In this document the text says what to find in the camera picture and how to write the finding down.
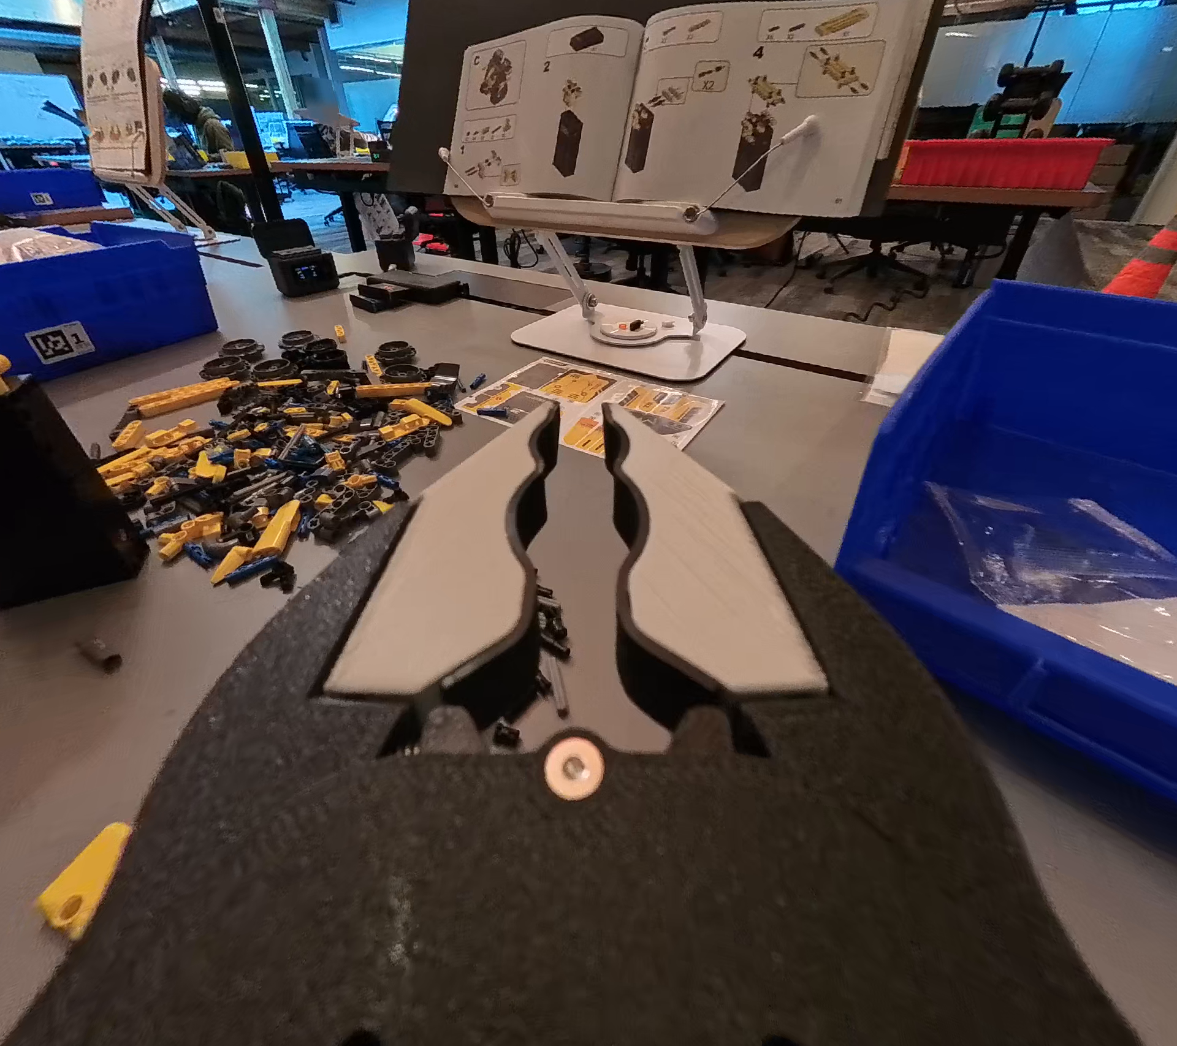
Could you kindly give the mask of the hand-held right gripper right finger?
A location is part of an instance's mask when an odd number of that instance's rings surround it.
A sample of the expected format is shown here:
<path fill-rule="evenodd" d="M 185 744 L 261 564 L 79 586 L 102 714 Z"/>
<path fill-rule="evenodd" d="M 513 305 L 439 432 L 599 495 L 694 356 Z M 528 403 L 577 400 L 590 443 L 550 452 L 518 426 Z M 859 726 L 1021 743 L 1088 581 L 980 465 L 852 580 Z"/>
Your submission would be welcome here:
<path fill-rule="evenodd" d="M 617 573 L 617 665 L 639 704 L 822 696 L 829 682 L 720 477 L 637 413 L 602 408 Z"/>

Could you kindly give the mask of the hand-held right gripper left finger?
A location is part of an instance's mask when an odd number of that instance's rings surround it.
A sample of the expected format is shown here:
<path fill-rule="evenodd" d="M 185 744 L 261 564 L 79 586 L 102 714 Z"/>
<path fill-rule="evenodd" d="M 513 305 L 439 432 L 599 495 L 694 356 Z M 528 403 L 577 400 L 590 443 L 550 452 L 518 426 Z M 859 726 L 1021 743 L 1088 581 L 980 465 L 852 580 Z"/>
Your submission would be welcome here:
<path fill-rule="evenodd" d="M 430 484 L 323 682 L 346 699 L 513 704 L 538 672 L 545 480 L 560 410 L 541 401 Z"/>

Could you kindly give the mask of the pile of toy building pieces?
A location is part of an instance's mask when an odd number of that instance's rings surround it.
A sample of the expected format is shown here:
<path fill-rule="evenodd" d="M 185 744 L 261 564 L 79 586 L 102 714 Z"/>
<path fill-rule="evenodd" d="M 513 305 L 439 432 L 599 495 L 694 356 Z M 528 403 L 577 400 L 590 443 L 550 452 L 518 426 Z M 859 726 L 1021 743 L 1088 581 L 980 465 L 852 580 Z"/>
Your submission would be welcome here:
<path fill-rule="evenodd" d="M 341 326 L 289 331 L 274 354 L 229 339 L 198 379 L 126 400 L 92 458 L 161 563 L 292 591 L 298 541 L 343 541 L 407 500 L 402 467 L 437 455 L 484 376 L 397 339 L 353 363 L 345 342 Z"/>

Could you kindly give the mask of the black toy block yellow connectors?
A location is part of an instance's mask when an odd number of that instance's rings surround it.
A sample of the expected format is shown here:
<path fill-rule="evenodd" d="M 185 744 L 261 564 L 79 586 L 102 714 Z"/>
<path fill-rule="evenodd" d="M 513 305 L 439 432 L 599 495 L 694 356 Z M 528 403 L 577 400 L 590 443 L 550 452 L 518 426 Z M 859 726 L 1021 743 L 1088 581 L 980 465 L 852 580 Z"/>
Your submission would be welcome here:
<path fill-rule="evenodd" d="M 2 608 L 133 580 L 146 556 L 49 393 L 2 358 Z"/>

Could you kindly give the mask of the yellow grey sticker sheet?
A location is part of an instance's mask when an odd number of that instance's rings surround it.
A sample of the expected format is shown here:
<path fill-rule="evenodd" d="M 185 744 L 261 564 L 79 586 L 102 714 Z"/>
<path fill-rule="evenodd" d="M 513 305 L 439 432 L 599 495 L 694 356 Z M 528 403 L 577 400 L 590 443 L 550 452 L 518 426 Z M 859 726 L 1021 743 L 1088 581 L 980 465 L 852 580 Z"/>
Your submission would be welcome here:
<path fill-rule="evenodd" d="M 457 408 L 513 425 L 546 403 L 558 408 L 560 443 L 592 455 L 605 453 L 604 405 L 636 413 L 676 448 L 684 448 L 723 406 L 711 396 L 543 356 L 494 381 L 471 386 Z"/>

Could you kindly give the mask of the blue plastic bin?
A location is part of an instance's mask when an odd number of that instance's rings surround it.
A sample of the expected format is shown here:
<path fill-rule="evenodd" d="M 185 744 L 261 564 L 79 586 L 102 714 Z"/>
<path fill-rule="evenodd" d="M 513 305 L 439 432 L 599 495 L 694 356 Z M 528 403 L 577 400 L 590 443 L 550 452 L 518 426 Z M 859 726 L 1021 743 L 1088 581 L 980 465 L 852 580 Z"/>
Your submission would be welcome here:
<path fill-rule="evenodd" d="M 2 215 L 50 215 L 102 206 L 104 191 L 89 171 L 17 168 L 2 171 Z"/>
<path fill-rule="evenodd" d="M 96 223 L 64 253 L 2 263 L 2 354 L 42 381 L 217 331 L 197 243 Z"/>
<path fill-rule="evenodd" d="M 1169 801 L 1175 682 L 992 606 L 923 485 L 1088 497 L 1175 553 L 1175 305 L 997 282 L 874 438 L 837 571 L 945 684 Z"/>

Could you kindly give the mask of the white book stand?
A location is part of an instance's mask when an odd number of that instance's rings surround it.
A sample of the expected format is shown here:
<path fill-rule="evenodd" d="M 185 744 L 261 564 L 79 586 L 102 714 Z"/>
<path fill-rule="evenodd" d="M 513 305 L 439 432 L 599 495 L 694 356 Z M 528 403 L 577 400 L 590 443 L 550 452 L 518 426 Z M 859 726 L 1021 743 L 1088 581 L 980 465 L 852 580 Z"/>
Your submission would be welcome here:
<path fill-rule="evenodd" d="M 91 171 L 102 183 L 121 184 L 175 231 L 198 243 L 215 243 L 217 230 L 168 186 L 168 136 L 165 131 L 163 75 L 151 57 L 143 58 L 139 88 L 143 117 L 136 124 L 114 120 L 104 99 L 86 99 Z"/>
<path fill-rule="evenodd" d="M 656 376 L 664 381 L 696 381 L 733 354 L 745 341 L 735 327 L 708 322 L 708 300 L 698 263 L 698 243 L 721 248 L 757 248 L 792 230 L 799 215 L 726 210 L 721 203 L 746 171 L 755 171 L 775 154 L 795 146 L 809 146 L 817 136 L 819 119 L 805 115 L 802 122 L 782 134 L 768 131 L 767 146 L 748 164 L 713 189 L 698 174 L 688 171 L 688 156 L 698 154 L 698 144 L 688 146 L 684 131 L 676 131 L 672 169 L 667 186 L 676 198 L 614 198 L 609 201 L 511 194 L 488 191 L 481 194 L 451 161 L 449 146 L 439 146 L 437 156 L 446 169 L 489 215 L 491 225 L 530 226 L 556 263 L 573 305 L 541 317 L 538 322 L 511 332 L 511 341 L 523 347 L 548 349 L 553 354 L 599 361 L 632 374 Z M 689 309 L 684 315 L 651 312 L 617 302 L 605 302 L 580 275 L 562 243 L 560 230 L 619 230 L 622 235 L 647 243 L 672 247 L 681 262 L 688 285 Z"/>

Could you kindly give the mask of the printed paper sheets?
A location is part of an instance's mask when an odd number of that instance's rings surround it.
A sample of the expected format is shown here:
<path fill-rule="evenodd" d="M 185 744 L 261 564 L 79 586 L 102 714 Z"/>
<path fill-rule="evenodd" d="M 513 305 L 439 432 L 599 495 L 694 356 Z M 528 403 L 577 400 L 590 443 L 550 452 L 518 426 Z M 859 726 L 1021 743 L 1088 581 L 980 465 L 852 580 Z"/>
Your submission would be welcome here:
<path fill-rule="evenodd" d="M 943 334 L 931 331 L 886 327 L 879 359 L 863 391 L 863 401 L 893 406 L 943 339 Z"/>

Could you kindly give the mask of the black power bank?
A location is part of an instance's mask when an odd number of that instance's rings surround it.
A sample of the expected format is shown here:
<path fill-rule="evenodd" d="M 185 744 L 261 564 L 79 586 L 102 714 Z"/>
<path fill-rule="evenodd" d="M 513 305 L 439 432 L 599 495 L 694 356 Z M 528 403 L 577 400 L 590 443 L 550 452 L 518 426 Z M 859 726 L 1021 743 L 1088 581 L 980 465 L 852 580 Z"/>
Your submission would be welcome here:
<path fill-rule="evenodd" d="M 456 272 L 420 273 L 410 270 L 392 270 L 375 275 L 375 284 L 398 290 L 405 299 L 424 304 L 439 304 L 469 297 L 467 282 Z"/>

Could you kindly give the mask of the black charger with display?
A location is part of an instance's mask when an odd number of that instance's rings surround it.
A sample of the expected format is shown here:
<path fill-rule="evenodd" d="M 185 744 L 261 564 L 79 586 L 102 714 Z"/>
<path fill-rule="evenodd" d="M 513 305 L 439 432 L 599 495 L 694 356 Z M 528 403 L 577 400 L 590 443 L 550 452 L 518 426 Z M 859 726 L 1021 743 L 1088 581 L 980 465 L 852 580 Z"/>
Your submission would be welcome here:
<path fill-rule="evenodd" d="M 254 221 L 252 235 L 276 289 L 284 297 L 303 297 L 326 289 L 324 255 L 304 220 Z"/>

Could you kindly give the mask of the yellow toy piece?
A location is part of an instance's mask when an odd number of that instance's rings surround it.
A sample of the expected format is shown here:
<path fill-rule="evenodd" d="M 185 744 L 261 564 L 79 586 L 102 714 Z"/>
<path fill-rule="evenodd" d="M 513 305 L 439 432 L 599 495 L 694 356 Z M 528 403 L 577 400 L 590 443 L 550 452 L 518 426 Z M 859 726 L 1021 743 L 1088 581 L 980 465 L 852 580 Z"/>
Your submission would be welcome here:
<path fill-rule="evenodd" d="M 69 941 L 81 939 L 109 887 L 131 830 L 123 820 L 104 825 L 39 892 L 35 906 L 50 929 Z"/>

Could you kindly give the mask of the red plastic bin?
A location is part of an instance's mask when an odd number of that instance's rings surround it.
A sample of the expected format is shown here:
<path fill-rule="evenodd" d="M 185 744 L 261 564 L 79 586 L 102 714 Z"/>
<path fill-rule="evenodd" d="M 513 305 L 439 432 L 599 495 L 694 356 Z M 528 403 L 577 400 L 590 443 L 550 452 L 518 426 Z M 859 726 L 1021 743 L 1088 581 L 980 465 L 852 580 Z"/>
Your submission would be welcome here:
<path fill-rule="evenodd" d="M 1101 152 L 1101 137 L 908 139 L 894 183 L 953 188 L 1079 189 Z"/>

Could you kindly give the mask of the orange traffic cone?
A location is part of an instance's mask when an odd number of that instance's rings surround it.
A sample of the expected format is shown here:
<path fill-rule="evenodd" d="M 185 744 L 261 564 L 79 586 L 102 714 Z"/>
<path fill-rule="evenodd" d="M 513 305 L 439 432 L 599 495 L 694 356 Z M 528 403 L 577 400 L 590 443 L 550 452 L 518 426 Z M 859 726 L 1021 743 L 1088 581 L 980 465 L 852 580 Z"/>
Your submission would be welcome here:
<path fill-rule="evenodd" d="M 1175 268 L 1175 216 L 1103 287 L 1105 294 L 1155 299 Z"/>

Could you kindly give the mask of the green toy truck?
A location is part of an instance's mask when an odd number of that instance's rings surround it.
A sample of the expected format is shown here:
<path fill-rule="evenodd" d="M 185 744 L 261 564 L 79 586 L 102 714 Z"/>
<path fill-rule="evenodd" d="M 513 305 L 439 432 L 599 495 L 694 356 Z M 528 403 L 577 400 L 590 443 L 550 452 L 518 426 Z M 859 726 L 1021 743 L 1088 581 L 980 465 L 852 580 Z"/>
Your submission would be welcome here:
<path fill-rule="evenodd" d="M 1017 137 L 1046 136 L 1046 124 L 1058 115 L 1061 90 L 1069 77 L 1063 58 L 1046 65 L 1002 63 L 995 75 L 997 88 L 980 110 L 982 120 L 989 124 L 989 137 L 999 137 L 1010 117 L 1021 119 Z"/>

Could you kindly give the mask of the black pole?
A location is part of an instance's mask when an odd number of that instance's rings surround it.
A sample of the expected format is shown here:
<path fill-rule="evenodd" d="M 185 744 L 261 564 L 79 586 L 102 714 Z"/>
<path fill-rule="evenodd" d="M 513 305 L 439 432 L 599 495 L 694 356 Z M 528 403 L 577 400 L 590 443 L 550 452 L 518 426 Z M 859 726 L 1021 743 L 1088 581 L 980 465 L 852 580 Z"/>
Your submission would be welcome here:
<path fill-rule="evenodd" d="M 217 63 L 219 75 L 227 87 L 227 100 L 234 125 L 237 127 L 242 141 L 252 191 L 249 196 L 249 208 L 254 211 L 254 220 L 259 225 L 277 223 L 284 218 L 284 215 L 276 196 L 269 161 L 266 159 L 266 151 L 261 144 L 254 110 L 244 85 L 242 68 L 232 43 L 222 0 L 195 1 L 210 41 L 210 51 Z"/>

